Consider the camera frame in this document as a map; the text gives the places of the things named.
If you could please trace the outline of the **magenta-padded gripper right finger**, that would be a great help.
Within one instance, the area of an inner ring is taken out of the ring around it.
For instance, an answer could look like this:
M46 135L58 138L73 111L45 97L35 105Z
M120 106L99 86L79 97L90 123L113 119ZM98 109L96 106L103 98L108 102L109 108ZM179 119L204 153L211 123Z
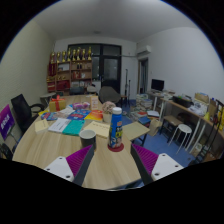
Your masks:
M131 145L131 155L145 185L182 169L182 166L166 153L157 155L136 144Z

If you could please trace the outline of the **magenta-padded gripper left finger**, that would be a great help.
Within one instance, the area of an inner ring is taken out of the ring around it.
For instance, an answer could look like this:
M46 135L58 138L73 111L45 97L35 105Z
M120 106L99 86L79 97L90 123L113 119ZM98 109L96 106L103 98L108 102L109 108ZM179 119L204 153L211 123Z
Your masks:
M59 156L45 168L45 171L81 186L93 156L94 149L90 145L68 157Z

